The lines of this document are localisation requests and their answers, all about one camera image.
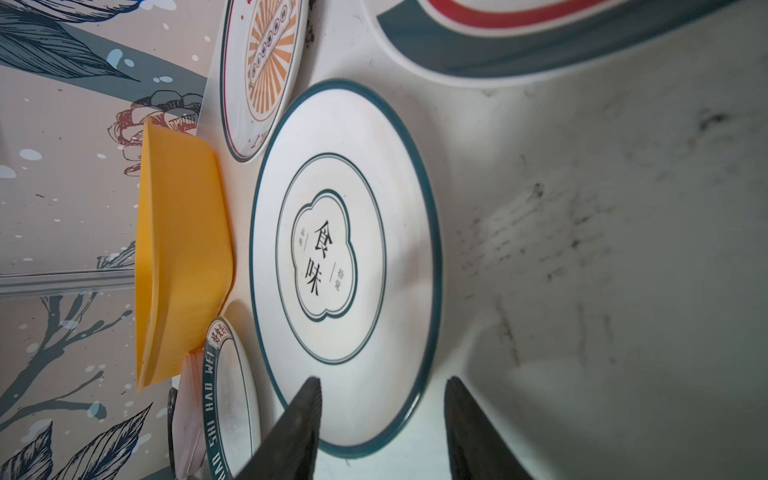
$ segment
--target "black object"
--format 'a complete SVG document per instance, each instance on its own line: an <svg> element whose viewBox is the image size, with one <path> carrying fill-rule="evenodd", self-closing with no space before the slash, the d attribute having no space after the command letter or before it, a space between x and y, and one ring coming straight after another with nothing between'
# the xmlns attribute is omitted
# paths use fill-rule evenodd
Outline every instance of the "black object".
<svg viewBox="0 0 768 480"><path fill-rule="evenodd" d="M168 390L168 458L170 458L170 473L176 478L176 465L174 464L174 409L176 408L176 396L179 391L174 387Z"/></svg>
<svg viewBox="0 0 768 480"><path fill-rule="evenodd" d="M323 395L309 377L237 480L305 480L315 472Z"/></svg>
<svg viewBox="0 0 768 480"><path fill-rule="evenodd" d="M445 385L445 432L454 480L531 480L458 377Z"/></svg>

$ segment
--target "red stripe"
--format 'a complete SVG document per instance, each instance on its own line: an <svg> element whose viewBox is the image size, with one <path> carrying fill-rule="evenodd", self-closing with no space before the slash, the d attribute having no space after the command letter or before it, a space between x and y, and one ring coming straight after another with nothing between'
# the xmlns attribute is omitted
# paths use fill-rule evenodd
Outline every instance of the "red stripe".
<svg viewBox="0 0 768 480"><path fill-rule="evenodd" d="M564 2L530 10L498 13L474 10L454 0L427 1L445 17L462 25L479 28L514 28L557 20L608 0L564 0Z"/></svg>

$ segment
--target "tabletop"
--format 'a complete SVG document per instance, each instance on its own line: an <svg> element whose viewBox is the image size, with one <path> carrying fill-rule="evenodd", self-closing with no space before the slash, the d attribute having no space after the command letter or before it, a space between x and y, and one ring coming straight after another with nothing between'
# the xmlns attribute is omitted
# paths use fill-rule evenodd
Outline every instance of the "tabletop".
<svg viewBox="0 0 768 480"><path fill-rule="evenodd" d="M458 88L390 59L359 0L310 1L293 97L349 78L392 105L429 173L446 279L412 418L368 457L319 452L316 478L448 478L453 375L535 478L768 472L766 18L743 0L578 68ZM261 158L227 149L218 41L198 136L219 156L236 258L223 315L266 435L282 407L250 303Z"/></svg>

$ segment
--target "yellow container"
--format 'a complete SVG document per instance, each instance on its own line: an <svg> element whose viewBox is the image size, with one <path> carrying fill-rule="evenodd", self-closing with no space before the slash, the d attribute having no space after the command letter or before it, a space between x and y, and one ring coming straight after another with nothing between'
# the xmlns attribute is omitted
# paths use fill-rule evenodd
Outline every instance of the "yellow container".
<svg viewBox="0 0 768 480"><path fill-rule="evenodd" d="M216 155L200 138L147 120L136 232L137 388L181 373L232 285Z"/></svg>

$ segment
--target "plate with orange sunburst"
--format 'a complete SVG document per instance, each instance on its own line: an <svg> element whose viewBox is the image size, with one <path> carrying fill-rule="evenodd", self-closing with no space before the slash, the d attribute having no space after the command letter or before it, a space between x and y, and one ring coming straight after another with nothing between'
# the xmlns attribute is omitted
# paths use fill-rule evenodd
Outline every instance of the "plate with orange sunburst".
<svg viewBox="0 0 768 480"><path fill-rule="evenodd" d="M221 120L235 160L266 145L299 67L306 0L229 0L221 50Z"/></svg>

